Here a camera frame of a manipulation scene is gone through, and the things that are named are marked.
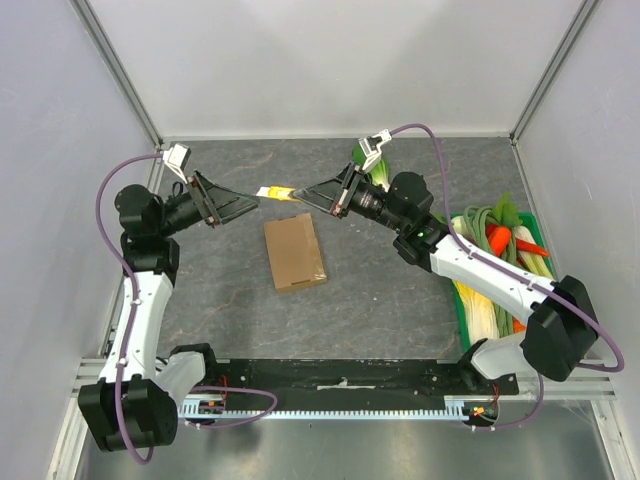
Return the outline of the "yellow utility knife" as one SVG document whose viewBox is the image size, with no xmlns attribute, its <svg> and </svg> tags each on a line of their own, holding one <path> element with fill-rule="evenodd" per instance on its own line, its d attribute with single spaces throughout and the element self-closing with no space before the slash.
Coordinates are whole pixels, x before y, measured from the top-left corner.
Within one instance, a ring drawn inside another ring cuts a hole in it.
<svg viewBox="0 0 640 480">
<path fill-rule="evenodd" d="M 282 186 L 261 186 L 256 192 L 257 197 L 278 200 L 297 202 L 297 199 L 292 196 L 294 188 L 282 187 Z"/>
</svg>

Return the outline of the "brown cardboard express box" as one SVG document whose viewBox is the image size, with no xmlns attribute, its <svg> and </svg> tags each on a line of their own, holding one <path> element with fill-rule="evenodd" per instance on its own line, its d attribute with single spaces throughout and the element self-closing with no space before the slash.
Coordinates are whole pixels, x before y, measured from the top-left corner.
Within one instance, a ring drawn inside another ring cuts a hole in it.
<svg viewBox="0 0 640 480">
<path fill-rule="evenodd" d="M 294 292 L 327 282 L 310 213 L 266 222 L 264 234 L 278 293 Z"/>
</svg>

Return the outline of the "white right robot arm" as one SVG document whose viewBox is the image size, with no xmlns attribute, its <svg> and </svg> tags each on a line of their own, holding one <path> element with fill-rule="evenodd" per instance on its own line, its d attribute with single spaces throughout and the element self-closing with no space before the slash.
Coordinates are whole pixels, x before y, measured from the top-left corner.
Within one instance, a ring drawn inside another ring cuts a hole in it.
<svg viewBox="0 0 640 480">
<path fill-rule="evenodd" d="M 431 214 L 433 196 L 416 173 L 401 172 L 383 189 L 349 164 L 337 176 L 290 196 L 334 217 L 354 212 L 395 231 L 393 246 L 406 263 L 470 287 L 525 325 L 519 334 L 472 346 L 470 361 L 457 371 L 460 386 L 469 393 L 481 393 L 494 379 L 522 370 L 563 382 L 598 338 L 581 281 L 535 275 L 452 235 Z"/>
</svg>

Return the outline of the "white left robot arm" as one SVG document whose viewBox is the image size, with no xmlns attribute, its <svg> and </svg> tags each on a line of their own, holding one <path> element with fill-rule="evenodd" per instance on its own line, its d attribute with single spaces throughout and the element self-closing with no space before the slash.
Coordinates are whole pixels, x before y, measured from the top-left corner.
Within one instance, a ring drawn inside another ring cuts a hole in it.
<svg viewBox="0 0 640 480">
<path fill-rule="evenodd" d="M 124 299 L 112 349 L 98 379 L 81 387 L 78 406 L 98 448 L 106 452 L 167 446 L 176 437 L 178 408 L 192 388 L 208 393 L 221 378 L 207 343 L 174 348 L 156 364 L 164 312 L 180 261 L 174 234 L 200 222 L 225 225 L 256 209 L 256 197 L 194 172 L 162 199 L 133 184 L 115 197 L 123 229 L 116 249 L 124 270 Z"/>
</svg>

